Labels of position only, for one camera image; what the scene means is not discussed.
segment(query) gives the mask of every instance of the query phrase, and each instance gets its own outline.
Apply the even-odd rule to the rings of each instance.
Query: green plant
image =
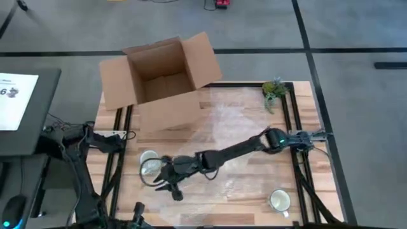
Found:
[[[261,87],[263,89],[263,95],[265,96],[265,108],[268,112],[273,114],[271,106],[275,104],[276,98],[284,96],[288,92],[288,89],[284,83],[281,82],[279,77],[273,81],[263,83]]]

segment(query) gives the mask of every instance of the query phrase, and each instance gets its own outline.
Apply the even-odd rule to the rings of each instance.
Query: wooden table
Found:
[[[303,130],[318,130],[320,121],[310,83],[293,82]],[[193,155],[196,151],[222,149],[260,133],[267,125],[286,129],[281,101],[274,114],[264,109],[261,88],[210,87],[199,90],[202,117],[196,123],[153,133],[139,131],[139,115],[134,106],[131,130],[137,137],[128,141],[120,184],[116,217],[131,219],[137,201],[146,204],[146,222],[165,225],[292,225],[301,222],[293,165],[289,150],[277,155],[255,152],[232,160],[221,167],[218,177],[207,181],[197,174],[181,184],[184,200],[175,202],[167,191],[154,191],[139,179],[139,157],[146,149],[162,155]],[[287,97],[289,108],[291,101]],[[106,111],[104,98],[96,118],[97,130],[112,130],[116,111]],[[125,112],[122,112],[123,126]],[[316,143],[326,150],[324,143]],[[88,167],[96,190],[102,187],[107,155],[90,151]],[[326,207],[343,220],[329,158],[320,151],[309,155],[314,186]],[[267,199],[273,190],[286,190],[291,197],[289,218],[275,212]],[[308,195],[307,209],[311,207]]]

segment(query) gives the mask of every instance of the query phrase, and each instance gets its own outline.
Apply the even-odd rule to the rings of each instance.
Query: metal frame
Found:
[[[294,120],[295,120],[295,125],[296,125],[296,130],[301,130],[301,120],[300,120],[300,114],[298,112],[298,105],[296,101],[296,96],[295,96],[295,90],[294,90],[294,85],[291,82],[285,83],[286,87],[289,89],[289,96],[291,100],[291,104],[293,107],[293,115],[294,115]],[[211,83],[207,85],[206,87],[261,87],[262,83]],[[290,121],[290,114],[289,114],[289,109],[287,105],[287,97],[283,96],[281,97],[282,101],[282,108],[284,112],[284,120],[286,122],[286,128],[287,131],[293,130],[292,123]],[[132,109],[133,106],[127,107],[127,112],[126,112],[126,117],[125,117],[125,123],[123,129],[125,131],[130,130],[130,122],[131,122],[131,116],[132,116]],[[114,122],[114,129],[117,130],[119,129],[119,123],[120,123],[120,118],[121,118],[121,109],[117,110],[116,112],[116,118]],[[119,154],[118,158],[118,165],[116,167],[116,172],[115,174],[118,174],[117,177],[113,175],[112,179],[110,182],[114,183],[114,190],[113,190],[113,197],[111,201],[111,208],[110,208],[110,213],[109,216],[114,217],[116,214],[117,210],[117,201],[118,201],[118,191],[120,189],[120,182],[121,182],[121,174],[123,172],[123,163],[125,159],[125,150],[124,149],[122,152]],[[305,202],[305,195],[303,191],[303,185],[301,182],[301,170],[300,170],[300,165],[298,163],[298,158],[297,158],[298,152],[291,148],[291,158],[292,158],[292,163],[293,163],[293,171],[294,171],[294,176],[295,176],[295,182],[296,182],[296,187],[297,187],[297,193],[298,193],[298,199],[300,202],[300,209],[301,209],[301,218],[303,220],[303,223],[308,223],[310,222],[309,217],[308,217],[308,212],[307,212],[307,204]],[[304,161],[304,171],[305,171],[305,177],[308,181],[309,187],[314,191],[314,182],[312,179],[312,173],[311,173],[311,168],[309,164],[309,160],[307,157],[307,152],[302,152],[301,153],[302,159]],[[107,159],[107,164],[106,164],[106,169],[105,169],[105,174],[104,174],[104,182],[103,182],[103,190],[108,186],[110,175],[111,175],[111,169],[112,169],[112,164],[113,164],[113,157],[114,155],[109,155]],[[312,212],[313,212],[313,218],[315,223],[321,223],[321,217],[319,214],[318,207],[316,203],[312,202]],[[289,228],[290,226],[272,226],[271,228]]]

